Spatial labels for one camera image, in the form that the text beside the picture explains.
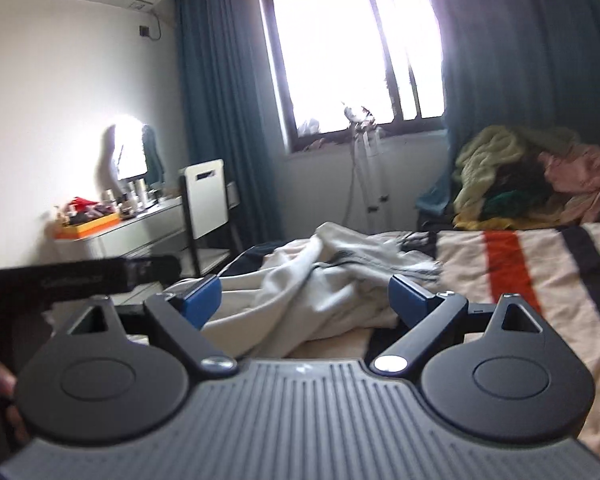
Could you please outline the right hand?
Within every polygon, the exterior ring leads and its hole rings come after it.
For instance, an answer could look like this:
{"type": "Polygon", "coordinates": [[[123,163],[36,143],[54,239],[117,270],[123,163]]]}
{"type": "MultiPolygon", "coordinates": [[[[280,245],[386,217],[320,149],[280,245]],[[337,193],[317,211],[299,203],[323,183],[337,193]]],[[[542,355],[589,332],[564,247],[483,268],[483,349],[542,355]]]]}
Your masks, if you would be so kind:
{"type": "Polygon", "coordinates": [[[10,445],[23,446],[30,442],[26,424],[19,411],[12,403],[17,378],[12,371],[0,361],[0,423],[10,445]]]}

